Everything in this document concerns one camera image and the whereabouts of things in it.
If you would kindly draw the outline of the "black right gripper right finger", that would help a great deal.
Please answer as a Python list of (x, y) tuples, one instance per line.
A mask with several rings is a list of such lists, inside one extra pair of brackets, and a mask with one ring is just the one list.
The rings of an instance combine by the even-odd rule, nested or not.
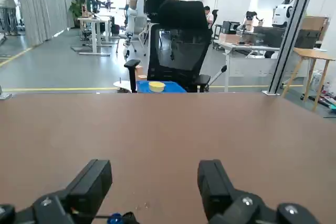
[(281, 203), (269, 208), (258, 195), (236, 189), (220, 160), (201, 160), (197, 184), (208, 223), (318, 223), (305, 207)]

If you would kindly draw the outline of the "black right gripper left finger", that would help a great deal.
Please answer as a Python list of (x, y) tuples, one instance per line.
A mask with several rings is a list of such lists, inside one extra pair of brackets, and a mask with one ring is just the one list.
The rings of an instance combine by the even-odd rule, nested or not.
[(1, 204), (1, 223), (92, 223), (112, 185), (109, 160), (92, 159), (63, 190), (16, 211)]

